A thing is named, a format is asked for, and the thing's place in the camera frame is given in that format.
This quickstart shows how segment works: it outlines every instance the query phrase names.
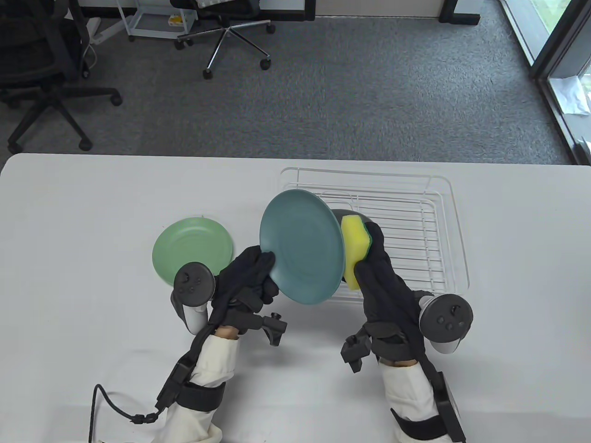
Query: yellow sponge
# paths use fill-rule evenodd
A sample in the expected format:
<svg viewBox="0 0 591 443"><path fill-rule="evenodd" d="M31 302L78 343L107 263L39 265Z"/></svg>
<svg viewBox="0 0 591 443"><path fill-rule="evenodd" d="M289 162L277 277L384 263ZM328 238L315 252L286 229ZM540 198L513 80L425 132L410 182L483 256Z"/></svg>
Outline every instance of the yellow sponge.
<svg viewBox="0 0 591 443"><path fill-rule="evenodd" d="M367 256L371 237L361 217L357 215L344 216L340 222L340 228L345 243L345 275L343 277L349 289L355 291L359 289L359 283L355 278L355 265Z"/></svg>

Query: wire rack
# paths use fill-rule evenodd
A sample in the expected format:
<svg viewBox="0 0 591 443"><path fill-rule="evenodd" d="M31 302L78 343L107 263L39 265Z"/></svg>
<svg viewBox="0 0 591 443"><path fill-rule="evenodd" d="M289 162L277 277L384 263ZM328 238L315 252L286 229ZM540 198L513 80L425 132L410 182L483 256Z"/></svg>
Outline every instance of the wire rack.
<svg viewBox="0 0 591 443"><path fill-rule="evenodd" d="M360 212L382 228L384 246L392 267L412 289L434 294L459 293L467 289L467 269L457 216L460 258L454 256L446 218L444 195L453 202L451 185L445 179L422 175L366 174L288 168L281 174L282 188L299 188L322 198L331 209ZM458 278L457 270L465 269ZM333 299L362 300L359 291L342 284Z"/></svg>

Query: office chair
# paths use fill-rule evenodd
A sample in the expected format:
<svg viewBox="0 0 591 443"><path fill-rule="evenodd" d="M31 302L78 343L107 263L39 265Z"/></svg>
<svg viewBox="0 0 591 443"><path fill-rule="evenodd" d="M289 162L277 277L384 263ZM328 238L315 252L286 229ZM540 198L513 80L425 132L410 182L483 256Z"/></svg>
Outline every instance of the office chair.
<svg viewBox="0 0 591 443"><path fill-rule="evenodd" d="M219 28L192 32L189 34L179 35L174 45L177 49L181 50L184 48L184 43L192 46L194 37L201 37L202 35L215 34L221 32L219 40L217 41L216 48L213 50L212 56L209 58L207 67L203 70L203 78L209 80L213 77L212 66L216 55L222 46L222 42L226 37L231 35L237 37L239 41L252 46L254 49L262 53L265 58L260 62L261 69L266 71L271 67L271 56L265 52L261 47L248 40L237 30L242 28L250 28L253 26L266 25L267 33L275 33L275 25L271 24L271 20L260 20L246 23L240 23L236 25L230 25L230 20L248 20L256 17L261 12L259 6L259 0L230 0L220 3L218 0L170 0L170 4L178 9L195 9L201 17L215 17L217 22L220 24Z"/></svg>
<svg viewBox="0 0 591 443"><path fill-rule="evenodd" d="M68 9L73 20L64 18ZM23 100L34 102L8 138L10 153L22 152L18 140L49 106L78 133L79 148L92 149L92 142L62 99L108 95L114 106L123 100L114 88L64 86L87 77L84 55L89 44L77 0L0 0L0 102L11 109ZM10 95L8 89L28 90Z"/></svg>

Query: grey carpet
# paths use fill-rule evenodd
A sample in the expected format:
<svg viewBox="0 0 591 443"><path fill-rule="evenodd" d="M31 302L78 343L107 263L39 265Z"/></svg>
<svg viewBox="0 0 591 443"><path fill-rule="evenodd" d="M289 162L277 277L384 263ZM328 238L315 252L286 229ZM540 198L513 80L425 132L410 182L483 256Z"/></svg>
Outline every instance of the grey carpet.
<svg viewBox="0 0 591 443"><path fill-rule="evenodd" d="M425 19L319 18L244 31L272 55L226 40L205 81L216 37L184 51L124 34L96 47L83 84L117 87L66 105L93 154L569 163L496 0L476 27ZM19 111L0 106L4 144ZM55 111L22 139L26 152L78 153ZM8 158L0 145L0 166Z"/></svg>

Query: wrist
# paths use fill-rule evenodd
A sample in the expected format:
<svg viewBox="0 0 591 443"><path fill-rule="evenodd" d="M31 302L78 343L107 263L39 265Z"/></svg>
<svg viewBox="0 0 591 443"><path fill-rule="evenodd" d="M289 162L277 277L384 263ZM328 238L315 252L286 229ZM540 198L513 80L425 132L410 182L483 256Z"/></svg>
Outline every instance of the wrist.
<svg viewBox="0 0 591 443"><path fill-rule="evenodd" d="M216 337L226 338L228 340L238 339L238 329L233 326L220 326L214 334Z"/></svg>
<svg viewBox="0 0 591 443"><path fill-rule="evenodd" d="M392 367L410 367L418 363L416 360L389 361L385 359L379 359L379 362Z"/></svg>

